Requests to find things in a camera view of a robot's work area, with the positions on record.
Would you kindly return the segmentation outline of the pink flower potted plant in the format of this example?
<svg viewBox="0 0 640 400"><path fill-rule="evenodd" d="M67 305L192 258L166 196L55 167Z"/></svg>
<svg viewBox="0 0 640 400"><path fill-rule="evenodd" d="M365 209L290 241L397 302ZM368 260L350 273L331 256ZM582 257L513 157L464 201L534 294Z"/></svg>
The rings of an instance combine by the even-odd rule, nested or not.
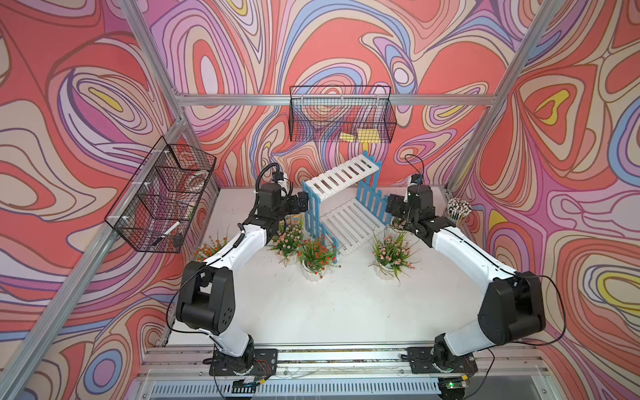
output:
<svg viewBox="0 0 640 400"><path fill-rule="evenodd" d="M407 232L385 233L373 238L373 268L382 280L400 280L407 271L416 269L412 246L405 240Z"/></svg>
<svg viewBox="0 0 640 400"><path fill-rule="evenodd" d="M276 253L280 262L288 267L298 261L303 240L303 219L300 216L294 216L282 222L268 247Z"/></svg>
<svg viewBox="0 0 640 400"><path fill-rule="evenodd" d="M393 231L401 232L406 229L407 221L404 218L394 217L389 226Z"/></svg>

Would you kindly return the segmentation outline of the blue white wooden rack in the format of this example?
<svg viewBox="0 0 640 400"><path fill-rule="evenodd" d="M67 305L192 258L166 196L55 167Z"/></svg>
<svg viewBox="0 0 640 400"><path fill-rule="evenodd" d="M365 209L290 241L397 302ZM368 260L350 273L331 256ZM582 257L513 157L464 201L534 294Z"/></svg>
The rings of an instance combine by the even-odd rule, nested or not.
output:
<svg viewBox="0 0 640 400"><path fill-rule="evenodd" d="M382 164L367 153L303 183L309 196L304 228L346 256L385 230L392 217L378 188Z"/></svg>

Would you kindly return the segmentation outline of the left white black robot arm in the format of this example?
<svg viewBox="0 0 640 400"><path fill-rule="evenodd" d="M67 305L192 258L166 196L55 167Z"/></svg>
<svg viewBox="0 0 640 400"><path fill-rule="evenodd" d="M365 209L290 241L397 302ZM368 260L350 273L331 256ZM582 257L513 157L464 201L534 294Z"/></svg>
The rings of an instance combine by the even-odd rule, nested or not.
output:
<svg viewBox="0 0 640 400"><path fill-rule="evenodd" d="M175 318L187 334L205 334L218 352L210 373L236 375L265 373L273 368L255 359L251 335L232 325L236 311L234 274L265 248L289 215L308 210L308 195L283 188L284 172L270 163L258 174L255 200L248 217L238 225L239 233L215 255L202 262L191 261L184 270L175 301Z"/></svg>

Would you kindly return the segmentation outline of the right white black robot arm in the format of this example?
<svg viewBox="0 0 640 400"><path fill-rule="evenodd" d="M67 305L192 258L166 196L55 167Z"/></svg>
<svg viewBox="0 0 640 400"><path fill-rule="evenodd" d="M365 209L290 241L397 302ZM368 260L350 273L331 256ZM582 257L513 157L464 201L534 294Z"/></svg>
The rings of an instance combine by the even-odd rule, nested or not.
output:
<svg viewBox="0 0 640 400"><path fill-rule="evenodd" d="M452 261L478 286L483 301L476 318L438 335L424 358L432 368L449 373L473 353L512 343L546 328L542 283L538 275L518 272L486 253L455 223L438 216L433 190L424 182L424 167L411 176L405 196L388 196L386 212L401 233L409 233Z"/></svg>

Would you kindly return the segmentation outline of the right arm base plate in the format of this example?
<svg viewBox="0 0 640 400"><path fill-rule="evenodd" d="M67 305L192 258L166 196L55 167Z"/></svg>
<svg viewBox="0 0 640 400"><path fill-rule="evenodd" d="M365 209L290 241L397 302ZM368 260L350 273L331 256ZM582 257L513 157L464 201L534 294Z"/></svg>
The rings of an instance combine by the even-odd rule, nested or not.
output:
<svg viewBox="0 0 640 400"><path fill-rule="evenodd" d="M441 373L473 376L478 372L478 365L471 354L465 356L451 355L442 346L410 347L406 353L400 354L401 360L409 363L412 373Z"/></svg>

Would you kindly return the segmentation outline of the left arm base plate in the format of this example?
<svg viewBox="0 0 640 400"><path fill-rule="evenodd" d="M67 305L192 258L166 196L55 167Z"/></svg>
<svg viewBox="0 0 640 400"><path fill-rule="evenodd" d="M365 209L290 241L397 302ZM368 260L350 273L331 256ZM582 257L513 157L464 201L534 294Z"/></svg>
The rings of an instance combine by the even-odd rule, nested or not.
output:
<svg viewBox="0 0 640 400"><path fill-rule="evenodd" d="M278 350L259 348L235 358L216 351L209 363L209 375L213 377L253 376L269 378L277 372Z"/></svg>

